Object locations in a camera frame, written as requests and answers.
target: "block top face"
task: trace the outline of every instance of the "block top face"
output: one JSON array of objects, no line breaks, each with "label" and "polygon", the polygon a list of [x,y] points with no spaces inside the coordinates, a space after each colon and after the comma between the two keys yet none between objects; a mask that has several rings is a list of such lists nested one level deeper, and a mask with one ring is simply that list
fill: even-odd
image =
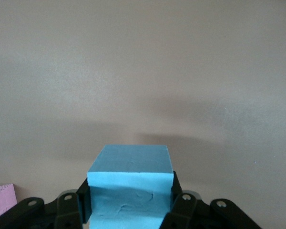
[{"label": "block top face", "polygon": [[167,146],[106,145],[88,173],[173,173]]}]

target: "metal hole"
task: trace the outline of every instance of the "metal hole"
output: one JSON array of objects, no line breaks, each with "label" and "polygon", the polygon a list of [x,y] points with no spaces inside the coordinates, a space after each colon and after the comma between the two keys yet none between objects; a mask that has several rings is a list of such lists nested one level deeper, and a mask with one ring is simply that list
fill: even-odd
[{"label": "metal hole", "polygon": [[190,200],[191,196],[189,194],[183,194],[182,199],[184,200]]},{"label": "metal hole", "polygon": [[227,207],[227,204],[224,203],[222,200],[217,201],[216,204],[217,204],[217,206],[219,206],[221,208]]},{"label": "metal hole", "polygon": [[33,206],[33,205],[35,205],[35,204],[37,204],[37,201],[36,201],[36,200],[32,200],[32,201],[30,201],[30,202],[28,203],[28,206]]},{"label": "metal hole", "polygon": [[64,200],[68,200],[68,199],[71,199],[71,198],[72,198],[71,195],[66,195],[65,198],[64,198]]}]

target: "mounting hole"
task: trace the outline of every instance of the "mounting hole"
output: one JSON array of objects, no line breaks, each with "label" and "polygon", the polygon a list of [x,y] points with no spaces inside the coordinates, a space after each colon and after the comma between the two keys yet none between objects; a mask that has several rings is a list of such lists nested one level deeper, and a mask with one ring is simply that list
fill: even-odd
[{"label": "mounting hole", "polygon": [[227,204],[224,203],[222,200],[219,200],[216,202],[217,206],[219,206],[220,208],[225,208],[227,207]]},{"label": "mounting hole", "polygon": [[71,199],[71,198],[72,198],[71,195],[66,195],[65,198],[64,198],[64,200],[68,200],[68,199]]},{"label": "mounting hole", "polygon": [[33,205],[35,205],[35,204],[37,204],[37,201],[36,201],[36,200],[32,200],[32,201],[30,201],[30,202],[28,203],[28,206],[33,206]]},{"label": "mounting hole", "polygon": [[71,222],[66,222],[65,223],[65,228],[68,228],[68,227],[71,227],[72,226],[72,223]]},{"label": "mounting hole", "polygon": [[184,200],[191,200],[191,196],[189,194],[183,194],[182,199]]},{"label": "mounting hole", "polygon": [[171,228],[177,228],[177,224],[175,222],[172,222]]}]

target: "pink object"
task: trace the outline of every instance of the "pink object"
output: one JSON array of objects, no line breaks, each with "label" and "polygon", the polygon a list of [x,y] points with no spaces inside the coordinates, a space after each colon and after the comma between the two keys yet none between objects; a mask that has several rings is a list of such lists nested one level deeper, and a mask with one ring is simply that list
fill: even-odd
[{"label": "pink object", "polygon": [[0,215],[17,204],[13,184],[0,186]]}]

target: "blue cube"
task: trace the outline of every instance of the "blue cube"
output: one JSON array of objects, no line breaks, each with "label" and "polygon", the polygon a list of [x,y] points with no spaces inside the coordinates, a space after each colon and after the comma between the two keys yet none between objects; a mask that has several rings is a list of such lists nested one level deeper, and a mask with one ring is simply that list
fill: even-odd
[{"label": "blue cube", "polygon": [[170,211],[167,146],[106,145],[87,173],[90,229],[158,229]]}]

